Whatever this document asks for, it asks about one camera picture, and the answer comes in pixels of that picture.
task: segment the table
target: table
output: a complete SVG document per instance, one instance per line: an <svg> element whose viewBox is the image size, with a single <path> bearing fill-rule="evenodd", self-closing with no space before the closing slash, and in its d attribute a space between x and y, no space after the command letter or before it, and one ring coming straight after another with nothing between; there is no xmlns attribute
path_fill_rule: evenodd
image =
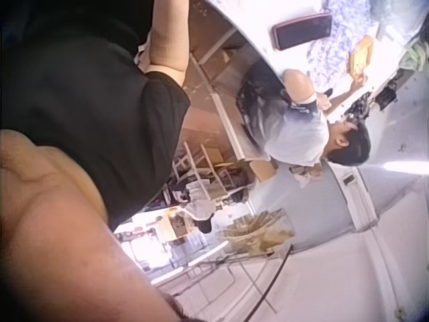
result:
<svg viewBox="0 0 429 322"><path fill-rule="evenodd" d="M240 31L249 43L259 52L273 71L282 77L286 69L293 68L306 72L309 69L307 51L310 43L295 46L279 51L271 42L271 29L278 23L298 17L304 17L320 12L322 0L207 0L217 11L229 20ZM378 25L368 32L374 38L377 35ZM378 89L397 70L400 58L404 54L404 44L401 44L394 33L394 29L385 26L382 35L375 39L371 65L365 73L368 82L364 88L347 99L329 117L334 122L363 93ZM338 82L333 96L347 91L352 78L346 75Z"/></svg>

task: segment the ear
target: ear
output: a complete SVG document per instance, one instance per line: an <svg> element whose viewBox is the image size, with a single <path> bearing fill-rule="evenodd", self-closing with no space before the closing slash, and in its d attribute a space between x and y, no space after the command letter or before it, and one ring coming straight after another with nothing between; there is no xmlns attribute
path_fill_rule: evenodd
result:
<svg viewBox="0 0 429 322"><path fill-rule="evenodd" d="M345 148L346 146L349 146L349 144L350 144L348 139L346 139L344 137L335 139L335 143L342 148Z"/></svg>

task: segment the light fixture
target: light fixture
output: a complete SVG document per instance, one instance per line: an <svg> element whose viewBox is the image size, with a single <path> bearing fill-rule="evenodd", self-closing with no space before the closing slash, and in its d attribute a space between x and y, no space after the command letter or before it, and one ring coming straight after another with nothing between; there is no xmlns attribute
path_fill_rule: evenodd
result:
<svg viewBox="0 0 429 322"><path fill-rule="evenodd" d="M163 282L166 279L168 279L170 277L173 277L173 276L175 276L175 275L177 275L177 274L179 274L181 272L183 272L183 267L179 267L179 268L177 268L175 270L172 270L171 272L169 272L167 274L164 274L164 275L162 275L160 277L154 278L153 280L150 281L150 284L152 284L152 285L159 284L160 282Z"/></svg>
<svg viewBox="0 0 429 322"><path fill-rule="evenodd" d="M389 171L429 175L429 161L393 161L383 167Z"/></svg>
<svg viewBox="0 0 429 322"><path fill-rule="evenodd" d="M205 253L204 255L198 257L197 259L191 261L188 263L188 267L191 267L193 265L198 264L199 262L205 260L206 258L208 258L209 256L213 255L214 253L218 252L219 250L221 250L222 248L224 248L226 245L229 244L229 241L224 241L221 245L213 248L211 251Z"/></svg>

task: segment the person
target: person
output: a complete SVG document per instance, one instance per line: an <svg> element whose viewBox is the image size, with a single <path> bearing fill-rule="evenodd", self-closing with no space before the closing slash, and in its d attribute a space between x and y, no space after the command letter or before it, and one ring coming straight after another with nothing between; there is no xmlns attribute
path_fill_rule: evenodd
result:
<svg viewBox="0 0 429 322"><path fill-rule="evenodd" d="M186 185L186 190L189 192L190 202L181 206L185 214L189 215L195 226L202 233L210 233L212 231L211 219L215 216L216 203L209 200L204 193L201 185L206 189L210 185L209 179L202 179L201 184L199 181L193 181Z"/></svg>
<svg viewBox="0 0 429 322"><path fill-rule="evenodd" d="M365 124L356 119L329 124L326 117L365 81L355 79L349 91L328 100L303 72L287 70L282 84L260 60L246 73L237 106L251 137L277 161L313 167L327 159L356 166L371 149Z"/></svg>
<svg viewBox="0 0 429 322"><path fill-rule="evenodd" d="M24 2L22 28L2 13L1 315L179 321L111 231L170 175L189 2Z"/></svg>

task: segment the black t-shirt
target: black t-shirt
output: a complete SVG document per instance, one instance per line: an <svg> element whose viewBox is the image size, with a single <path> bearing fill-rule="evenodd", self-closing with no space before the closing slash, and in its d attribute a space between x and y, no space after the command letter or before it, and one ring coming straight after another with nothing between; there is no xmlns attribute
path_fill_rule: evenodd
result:
<svg viewBox="0 0 429 322"><path fill-rule="evenodd" d="M76 161L112 230L167 181L189 106L169 76L142 73L123 47L75 25L5 50L1 65L1 128Z"/></svg>

